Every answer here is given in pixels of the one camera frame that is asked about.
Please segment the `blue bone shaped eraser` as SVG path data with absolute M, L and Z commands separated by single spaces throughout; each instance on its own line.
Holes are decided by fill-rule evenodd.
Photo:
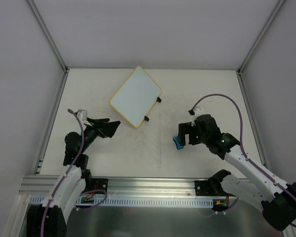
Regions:
M 174 136 L 174 137 L 173 137 L 173 141 L 174 141 L 174 143 L 175 143 L 175 145 L 176 145 L 177 150 L 181 150 L 181 149 L 183 149 L 183 148 L 185 147 L 185 146 L 182 146 L 182 145 L 179 143 L 177 136 Z

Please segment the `yellow framed whiteboard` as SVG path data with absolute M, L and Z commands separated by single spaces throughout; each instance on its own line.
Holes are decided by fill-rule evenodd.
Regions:
M 134 128 L 139 128 L 160 98 L 161 87 L 137 66 L 110 99 L 110 105 Z

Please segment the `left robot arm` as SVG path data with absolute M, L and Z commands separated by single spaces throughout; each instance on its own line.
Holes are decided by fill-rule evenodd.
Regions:
M 107 199 L 107 190 L 92 180 L 85 151 L 96 138 L 112 138 L 119 125 L 119 121 L 109 118 L 87 118 L 85 124 L 79 123 L 80 133 L 70 132 L 65 136 L 65 157 L 59 178 L 42 202 L 27 211 L 28 237 L 64 237 L 70 213 L 80 195 L 104 195 L 98 205 Z

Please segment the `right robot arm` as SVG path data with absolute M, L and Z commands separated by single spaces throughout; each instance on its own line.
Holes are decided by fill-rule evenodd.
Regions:
M 226 161 L 246 178 L 242 181 L 222 169 L 204 185 L 216 195 L 234 195 L 260 211 L 274 229 L 283 231 L 293 226 L 296 219 L 296 183 L 289 184 L 257 164 L 243 150 L 240 141 L 229 133 L 222 133 L 215 119 L 204 114 L 192 122 L 180 123 L 173 138 L 177 149 L 186 144 L 205 145 L 209 151 Z

